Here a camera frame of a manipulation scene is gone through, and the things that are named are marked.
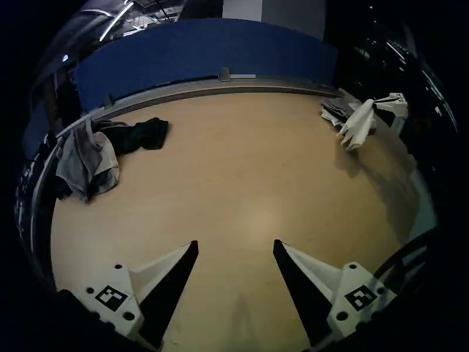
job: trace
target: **white pillar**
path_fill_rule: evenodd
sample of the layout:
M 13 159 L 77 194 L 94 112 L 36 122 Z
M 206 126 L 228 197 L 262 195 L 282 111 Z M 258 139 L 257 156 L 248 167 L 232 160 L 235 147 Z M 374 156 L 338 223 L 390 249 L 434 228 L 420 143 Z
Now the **white pillar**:
M 263 0 L 224 0 L 223 18 L 261 21 Z

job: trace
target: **screw hole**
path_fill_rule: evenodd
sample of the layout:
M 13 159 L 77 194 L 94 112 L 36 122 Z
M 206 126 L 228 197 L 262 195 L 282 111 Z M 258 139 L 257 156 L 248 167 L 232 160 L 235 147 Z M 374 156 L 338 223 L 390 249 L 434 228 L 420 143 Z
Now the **screw hole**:
M 348 314 L 346 312 L 339 312 L 335 317 L 337 318 L 337 320 L 344 321 L 348 318 Z
M 135 319 L 135 315 L 133 315 L 133 313 L 130 313 L 130 312 L 125 312 L 122 316 L 124 319 L 129 320 L 129 321 Z
M 115 330 L 114 324 L 112 324 L 110 321 L 105 322 L 104 325 L 110 330 Z

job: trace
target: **crumpled cloth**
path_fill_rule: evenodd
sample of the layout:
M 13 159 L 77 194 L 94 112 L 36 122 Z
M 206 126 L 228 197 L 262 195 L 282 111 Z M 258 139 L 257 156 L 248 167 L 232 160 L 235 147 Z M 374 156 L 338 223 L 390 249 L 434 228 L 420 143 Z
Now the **crumpled cloth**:
M 93 134 L 90 121 L 73 130 L 57 156 L 56 175 L 82 201 L 118 183 L 120 172 L 113 145 L 103 133 Z

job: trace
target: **ceiling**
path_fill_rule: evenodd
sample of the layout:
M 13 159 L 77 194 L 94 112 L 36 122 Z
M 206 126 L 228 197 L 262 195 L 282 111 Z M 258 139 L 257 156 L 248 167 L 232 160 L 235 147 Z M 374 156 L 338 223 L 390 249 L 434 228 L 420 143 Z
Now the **ceiling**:
M 114 18 L 131 8 L 100 40 Z M 58 68 L 95 51 L 110 40 L 131 35 L 152 26 L 175 22 L 187 0 L 88 0 L 58 31 L 36 65 L 36 84 Z M 62 62 L 64 55 L 68 60 Z

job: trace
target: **black cable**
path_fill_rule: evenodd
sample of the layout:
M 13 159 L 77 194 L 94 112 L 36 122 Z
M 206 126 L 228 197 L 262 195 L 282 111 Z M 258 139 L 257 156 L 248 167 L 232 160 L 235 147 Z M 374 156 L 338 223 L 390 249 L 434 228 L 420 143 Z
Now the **black cable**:
M 163 13 L 165 14 L 167 20 L 170 21 L 168 14 L 166 13 L 164 7 L 161 6 L 161 4 L 159 3 L 159 0 L 157 0 L 157 4 L 158 4 L 159 8 L 161 9 L 161 11 L 163 11 Z
M 402 260 L 407 255 L 415 252 L 417 249 L 424 247 L 428 244 L 431 237 L 433 237 L 434 233 L 437 229 L 429 230 L 419 237 L 413 239 L 409 243 L 407 243 L 404 247 L 399 249 L 396 253 L 394 253 L 389 259 L 383 263 L 383 265 L 375 272 L 375 278 L 379 279 L 383 276 L 390 268 L 392 268 L 397 261 Z

